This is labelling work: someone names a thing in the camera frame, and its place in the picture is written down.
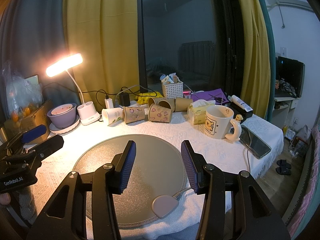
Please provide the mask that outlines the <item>person left hand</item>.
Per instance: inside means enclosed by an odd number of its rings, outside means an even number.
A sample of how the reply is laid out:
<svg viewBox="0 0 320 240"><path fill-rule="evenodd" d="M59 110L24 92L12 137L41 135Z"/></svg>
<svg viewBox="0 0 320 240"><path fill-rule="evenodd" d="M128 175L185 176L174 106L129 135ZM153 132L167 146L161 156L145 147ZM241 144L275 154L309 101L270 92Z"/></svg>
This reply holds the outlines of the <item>person left hand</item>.
<svg viewBox="0 0 320 240"><path fill-rule="evenodd" d="M8 193L1 193L0 194L0 204L1 205L9 205L11 202L11 197L10 197L10 194Z"/></svg>

